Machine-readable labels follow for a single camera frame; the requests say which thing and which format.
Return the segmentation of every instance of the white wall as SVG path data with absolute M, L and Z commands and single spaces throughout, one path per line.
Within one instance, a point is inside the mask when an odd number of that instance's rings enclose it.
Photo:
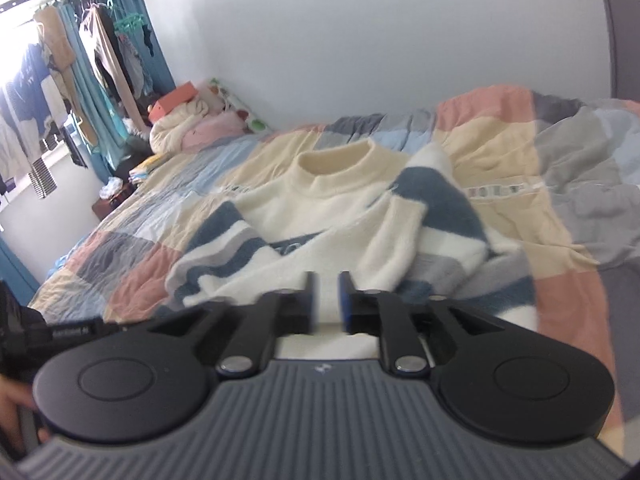
M 218 76 L 275 127 L 477 86 L 610 95 L 603 0 L 145 0 L 177 82 Z
M 0 211 L 2 239 L 40 283 L 53 263 L 98 225 L 91 206 L 102 187 L 94 170 L 73 164 L 68 152 L 49 171 L 58 185 L 51 195 L 40 200 L 28 186 Z

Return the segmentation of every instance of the red box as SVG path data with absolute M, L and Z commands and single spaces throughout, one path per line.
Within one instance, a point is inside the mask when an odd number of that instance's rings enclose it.
M 191 82 L 178 86 L 173 92 L 169 92 L 164 97 L 156 101 L 154 107 L 149 112 L 149 120 L 155 123 L 158 119 L 163 118 L 177 105 L 190 101 L 198 95 L 198 91 Z

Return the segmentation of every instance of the sweater collar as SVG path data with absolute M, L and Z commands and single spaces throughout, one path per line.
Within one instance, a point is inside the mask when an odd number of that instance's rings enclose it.
M 287 171 L 289 183 L 308 196 L 326 197 L 366 186 L 386 170 L 386 149 L 366 139 L 301 153 Z

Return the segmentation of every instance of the circular cover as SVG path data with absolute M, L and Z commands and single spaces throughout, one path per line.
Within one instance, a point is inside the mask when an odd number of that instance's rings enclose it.
M 443 367 L 438 389 L 449 410 L 475 430 L 535 445 L 597 434 L 614 394 L 596 358 L 526 331 L 470 337 Z
M 33 382 L 53 430 L 103 444 L 138 442 L 180 426 L 207 389 L 204 368 L 182 341 L 132 331 L 56 356 Z

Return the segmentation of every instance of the curtain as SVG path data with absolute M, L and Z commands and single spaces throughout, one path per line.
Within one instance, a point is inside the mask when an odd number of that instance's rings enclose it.
M 95 0 L 98 3 L 106 4 L 109 0 Z M 174 78 L 169 72 L 169 67 L 164 60 L 162 50 L 156 39 L 156 35 L 153 32 L 151 20 L 148 12 L 146 12 L 146 5 L 144 0 L 111 0 L 113 8 L 111 10 L 111 16 L 113 21 L 121 20 L 128 14 L 141 14 L 145 23 L 146 30 L 143 27 L 136 27 L 126 32 L 127 36 L 131 40 L 131 43 L 136 47 L 142 65 L 149 72 L 153 81 L 154 90 L 160 95 L 165 95 L 175 90 Z
M 0 238 L 0 278 L 9 286 L 21 306 L 29 304 L 40 286 L 2 238 Z
M 91 69 L 89 59 L 80 41 L 73 6 L 71 4 L 61 5 L 58 10 L 62 23 L 65 25 L 66 36 L 76 53 L 76 60 L 71 68 L 78 99 L 98 137 L 99 149 L 90 148 L 90 151 L 99 151 L 109 165 L 115 169 L 128 152 L 125 139 L 129 134 Z

